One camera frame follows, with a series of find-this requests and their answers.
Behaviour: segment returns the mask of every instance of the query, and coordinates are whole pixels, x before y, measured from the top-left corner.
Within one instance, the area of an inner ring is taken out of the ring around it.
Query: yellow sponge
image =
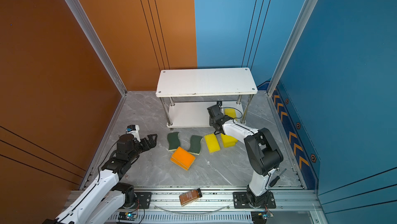
[[[225,115],[236,118],[236,111],[233,108],[225,108]]]
[[[222,143],[224,145],[224,147],[234,147],[236,145],[236,143],[238,142],[238,140],[234,137],[228,136],[228,135],[224,135],[223,133],[221,133],[221,138],[222,138]]]
[[[178,147],[171,156],[171,161],[188,170],[195,161],[196,157],[186,152],[182,147]]]
[[[221,149],[215,134],[213,134],[213,133],[208,134],[208,135],[204,136],[204,138],[205,138],[205,142],[207,143],[207,146],[208,146],[208,151],[210,151],[210,153],[217,152]]]

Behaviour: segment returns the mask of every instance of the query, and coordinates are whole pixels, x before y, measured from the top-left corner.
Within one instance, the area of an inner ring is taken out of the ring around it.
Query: brown bottle
[[[180,195],[179,200],[181,201],[181,205],[185,206],[188,203],[196,201],[200,197],[202,197],[201,190],[192,189],[191,191]]]

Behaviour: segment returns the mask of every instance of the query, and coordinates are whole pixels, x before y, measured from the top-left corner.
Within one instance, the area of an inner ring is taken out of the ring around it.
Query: brown wall
[[[197,68],[194,0],[79,0],[128,90]]]
[[[121,96],[64,0],[0,0],[0,23],[0,222],[41,223],[79,187]]]

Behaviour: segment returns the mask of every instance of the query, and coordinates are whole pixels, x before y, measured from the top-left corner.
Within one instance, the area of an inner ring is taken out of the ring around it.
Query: dark blue wall
[[[254,11],[255,0],[195,0],[198,68],[252,67],[256,84],[265,82],[273,75],[304,1],[257,0]]]
[[[396,54],[397,0],[319,0],[281,78],[321,161],[331,224],[395,208],[364,206],[397,200],[397,169],[382,173],[397,167]]]

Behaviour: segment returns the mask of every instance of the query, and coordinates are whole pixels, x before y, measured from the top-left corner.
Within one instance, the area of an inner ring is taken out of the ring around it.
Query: white shelf
[[[162,70],[157,97],[256,94],[249,68]]]
[[[170,105],[170,118],[172,126],[178,127],[209,127],[210,116],[207,108],[216,105],[216,102],[176,102],[174,106]],[[236,104],[236,101],[222,102],[222,107],[233,107],[243,113],[243,107]],[[236,116],[241,117],[241,113],[236,111]]]

